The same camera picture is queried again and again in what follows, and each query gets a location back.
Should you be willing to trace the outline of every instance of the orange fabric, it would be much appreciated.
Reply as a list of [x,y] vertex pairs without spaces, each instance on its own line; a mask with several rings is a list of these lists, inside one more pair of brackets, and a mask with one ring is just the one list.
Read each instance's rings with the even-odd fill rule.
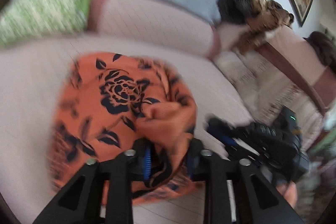
[[132,184],[134,193],[154,190],[135,203],[191,192],[196,184],[181,166],[193,138],[196,111],[189,89],[162,62],[109,52],[80,57],[55,116],[48,157],[54,189],[64,186],[88,158],[113,159],[145,137],[158,155],[166,156],[159,157],[162,171],[146,183]]

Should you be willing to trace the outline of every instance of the sofa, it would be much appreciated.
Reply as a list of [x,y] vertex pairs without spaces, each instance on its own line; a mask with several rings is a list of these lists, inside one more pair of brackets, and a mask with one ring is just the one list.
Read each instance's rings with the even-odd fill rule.
[[[31,224],[51,200],[46,153],[53,112],[69,64],[86,52],[151,56],[174,65],[198,106],[195,138],[225,157],[219,141],[204,130],[207,116],[214,114],[233,125],[248,124],[260,118],[256,113],[264,109],[253,111],[250,102],[260,93],[251,95],[241,86],[253,89],[258,79],[265,78],[254,72],[253,66],[248,67],[247,57],[228,52],[246,28],[224,24],[216,29],[161,0],[92,0],[85,32],[32,39],[0,51],[1,211],[8,218]],[[260,62],[265,64],[260,57],[256,60],[257,67]],[[272,67],[280,78],[287,79],[272,64],[266,67]],[[317,138],[323,117],[310,98],[306,96],[304,101],[315,117],[311,126],[314,132],[311,134],[311,128],[307,128],[309,136],[304,136],[303,148],[307,149]],[[296,106],[298,116],[304,117],[300,103]],[[135,207],[134,222],[202,223],[203,204],[204,194],[199,192],[173,202]]]

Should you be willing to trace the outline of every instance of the green fuzzy pillow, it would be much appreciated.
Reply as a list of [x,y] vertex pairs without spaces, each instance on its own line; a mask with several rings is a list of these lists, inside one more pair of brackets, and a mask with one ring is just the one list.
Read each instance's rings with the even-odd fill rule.
[[0,15],[0,47],[30,37],[74,33],[87,25],[90,0],[15,0]]

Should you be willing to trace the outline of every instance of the green fabric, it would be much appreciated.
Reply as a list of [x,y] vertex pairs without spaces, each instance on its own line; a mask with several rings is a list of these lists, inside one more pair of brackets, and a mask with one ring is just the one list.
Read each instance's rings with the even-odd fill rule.
[[86,28],[90,0],[15,0],[0,15],[0,46]]

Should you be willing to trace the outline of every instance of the silver screw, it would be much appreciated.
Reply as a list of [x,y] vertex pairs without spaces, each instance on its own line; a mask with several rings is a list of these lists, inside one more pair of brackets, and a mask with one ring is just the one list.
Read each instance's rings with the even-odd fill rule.
[[204,156],[204,157],[211,156],[212,155],[212,151],[208,150],[208,149],[204,149],[204,150],[201,151],[201,155]]
[[136,152],[133,149],[129,149],[129,150],[126,150],[124,153],[126,156],[130,157],[130,156],[134,156]]
[[239,161],[239,163],[240,163],[240,165],[242,165],[242,166],[249,166],[249,165],[251,165],[251,161],[250,161],[249,159],[241,159],[241,160]]
[[87,165],[93,165],[93,164],[95,164],[96,162],[97,162],[96,159],[94,159],[94,158],[89,158],[89,159],[86,161],[86,164],[87,164]]

